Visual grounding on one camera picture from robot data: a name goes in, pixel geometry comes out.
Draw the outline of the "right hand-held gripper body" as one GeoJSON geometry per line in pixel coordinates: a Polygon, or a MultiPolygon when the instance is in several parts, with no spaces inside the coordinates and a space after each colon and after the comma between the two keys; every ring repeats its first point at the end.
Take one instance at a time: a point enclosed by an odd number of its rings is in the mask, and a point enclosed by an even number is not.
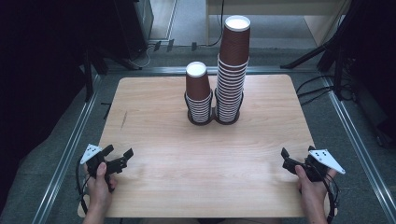
{"type": "Polygon", "coordinates": [[[333,169],[342,175],[346,173],[346,170],[339,164],[328,149],[309,149],[308,156],[304,159],[304,162],[288,158],[288,171],[294,175],[296,174],[296,165],[303,167],[311,182],[322,181],[326,177],[329,169],[333,169]]]}

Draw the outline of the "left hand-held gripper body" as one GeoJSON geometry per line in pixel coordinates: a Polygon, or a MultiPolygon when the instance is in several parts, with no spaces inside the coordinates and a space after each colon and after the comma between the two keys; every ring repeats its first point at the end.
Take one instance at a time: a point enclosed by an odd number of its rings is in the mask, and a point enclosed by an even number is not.
{"type": "Polygon", "coordinates": [[[87,171],[90,176],[96,177],[96,170],[101,162],[106,164],[106,182],[109,182],[109,177],[112,174],[119,174],[127,167],[127,162],[124,161],[123,155],[120,158],[112,161],[107,161],[106,156],[103,155],[103,148],[88,144],[84,154],[80,159],[81,164],[87,165],[87,171]]]}

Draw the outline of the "person's right hand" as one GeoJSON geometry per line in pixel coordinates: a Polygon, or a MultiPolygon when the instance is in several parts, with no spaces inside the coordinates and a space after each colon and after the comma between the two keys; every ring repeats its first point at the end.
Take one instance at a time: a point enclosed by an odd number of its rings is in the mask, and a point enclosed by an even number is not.
{"type": "Polygon", "coordinates": [[[300,165],[295,166],[295,171],[298,176],[298,190],[302,195],[301,204],[304,214],[322,213],[325,215],[324,199],[327,190],[324,184],[311,182],[300,165]]]}

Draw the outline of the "person's left hand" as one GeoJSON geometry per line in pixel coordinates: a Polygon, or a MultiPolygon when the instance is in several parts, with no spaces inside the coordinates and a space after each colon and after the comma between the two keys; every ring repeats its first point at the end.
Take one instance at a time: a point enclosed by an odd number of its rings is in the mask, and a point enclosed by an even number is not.
{"type": "Polygon", "coordinates": [[[96,178],[88,181],[90,195],[89,212],[103,215],[112,202],[112,193],[109,189],[115,189],[118,185],[116,178],[111,175],[106,182],[106,164],[101,162],[96,170],[96,178]]]}

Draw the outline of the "black metal stand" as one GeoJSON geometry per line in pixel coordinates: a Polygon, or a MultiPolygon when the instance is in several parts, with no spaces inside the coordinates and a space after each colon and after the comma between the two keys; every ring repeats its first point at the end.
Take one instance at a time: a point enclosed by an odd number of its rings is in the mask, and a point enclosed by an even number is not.
{"type": "Polygon", "coordinates": [[[85,101],[89,102],[93,95],[92,62],[91,62],[89,49],[85,49],[84,52],[84,76],[85,76],[85,87],[86,87],[85,101]]]}

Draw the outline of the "black double cup holder rack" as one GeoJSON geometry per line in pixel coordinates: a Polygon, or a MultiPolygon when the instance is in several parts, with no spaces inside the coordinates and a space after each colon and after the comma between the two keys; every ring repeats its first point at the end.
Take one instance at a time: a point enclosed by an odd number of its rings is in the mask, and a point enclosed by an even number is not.
{"type": "Polygon", "coordinates": [[[232,125],[236,123],[240,116],[243,99],[244,93],[241,93],[235,101],[235,105],[227,106],[225,101],[218,95],[217,89],[214,89],[202,101],[194,101],[187,93],[184,93],[184,100],[188,109],[188,120],[190,123],[198,126],[206,125],[212,120],[215,120],[221,125],[232,125]]]}

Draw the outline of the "stack of brown paper cups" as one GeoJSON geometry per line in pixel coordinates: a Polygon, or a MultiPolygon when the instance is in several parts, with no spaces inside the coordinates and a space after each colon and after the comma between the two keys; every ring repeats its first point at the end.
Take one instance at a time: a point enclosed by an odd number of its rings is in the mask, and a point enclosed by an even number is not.
{"type": "Polygon", "coordinates": [[[226,19],[218,55],[216,117],[221,123],[234,123],[243,101],[249,61],[250,20],[241,15],[226,19]]]}
{"type": "Polygon", "coordinates": [[[205,64],[189,63],[186,67],[185,101],[191,121],[206,123],[211,119],[212,96],[205,64]]]}

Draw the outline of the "black tripod stand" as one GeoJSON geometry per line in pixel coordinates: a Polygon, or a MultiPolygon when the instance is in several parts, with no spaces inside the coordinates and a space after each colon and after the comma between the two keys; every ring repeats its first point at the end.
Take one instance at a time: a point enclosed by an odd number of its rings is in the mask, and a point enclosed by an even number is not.
{"type": "Polygon", "coordinates": [[[347,37],[351,34],[353,23],[358,21],[361,8],[364,6],[365,0],[351,0],[351,5],[337,27],[335,34],[319,47],[309,51],[295,61],[280,66],[281,69],[293,69],[298,65],[314,58],[322,53],[317,64],[319,72],[327,72],[333,63],[335,63],[335,72],[333,79],[332,91],[339,101],[342,101],[342,75],[344,60],[346,58],[347,37]]]}

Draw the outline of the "black computer tower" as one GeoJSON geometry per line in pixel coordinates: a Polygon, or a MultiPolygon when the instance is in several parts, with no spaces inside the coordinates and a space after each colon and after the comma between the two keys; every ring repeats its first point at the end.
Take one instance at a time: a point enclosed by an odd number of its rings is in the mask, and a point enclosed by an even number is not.
{"type": "Polygon", "coordinates": [[[126,44],[125,58],[132,59],[148,48],[154,15],[150,0],[113,0],[122,40],[126,44]]]}

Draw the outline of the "light wooden cabinet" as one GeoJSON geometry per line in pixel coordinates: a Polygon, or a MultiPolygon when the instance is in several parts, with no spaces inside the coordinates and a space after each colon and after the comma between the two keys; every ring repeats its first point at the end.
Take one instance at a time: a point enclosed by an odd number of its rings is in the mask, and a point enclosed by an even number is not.
{"type": "Polygon", "coordinates": [[[304,16],[308,29],[319,46],[335,32],[337,22],[347,14],[352,0],[205,0],[206,38],[209,16],[287,15],[304,16]]]}

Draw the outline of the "aluminium frame rail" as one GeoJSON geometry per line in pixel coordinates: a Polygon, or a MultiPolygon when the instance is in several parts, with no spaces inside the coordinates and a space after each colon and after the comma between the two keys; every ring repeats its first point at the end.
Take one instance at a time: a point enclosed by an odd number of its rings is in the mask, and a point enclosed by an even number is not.
{"type": "Polygon", "coordinates": [[[378,144],[358,105],[329,94],[351,146],[339,178],[341,206],[336,224],[396,224],[396,150],[378,144]]]}
{"type": "MultiPolygon", "coordinates": [[[[246,70],[248,75],[265,75],[265,74],[294,74],[294,73],[317,73],[315,66],[298,66],[296,68],[281,68],[279,65],[274,66],[249,66],[246,70]]],[[[109,75],[120,75],[126,77],[177,77],[184,76],[186,73],[185,66],[170,67],[144,67],[137,70],[127,70],[124,67],[110,68],[107,72],[109,75]]]]}
{"type": "Polygon", "coordinates": [[[83,139],[89,119],[101,89],[103,76],[93,76],[94,94],[85,101],[85,90],[79,93],[58,121],[50,137],[39,149],[38,168],[47,179],[33,217],[28,224],[80,222],[79,194],[75,169],[85,146],[92,140],[83,139]]]}

